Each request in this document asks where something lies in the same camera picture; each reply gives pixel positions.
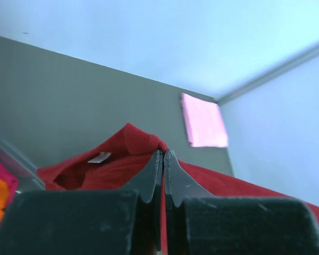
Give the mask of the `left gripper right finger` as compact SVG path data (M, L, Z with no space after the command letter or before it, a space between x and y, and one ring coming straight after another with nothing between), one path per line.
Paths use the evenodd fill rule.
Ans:
M168 254L319 254L319 224L300 200L224 197L164 159Z

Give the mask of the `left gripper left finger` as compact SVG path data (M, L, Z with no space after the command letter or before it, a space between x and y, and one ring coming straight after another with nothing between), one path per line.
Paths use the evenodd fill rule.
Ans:
M117 190L32 191L0 223L0 254L156 254L162 152Z

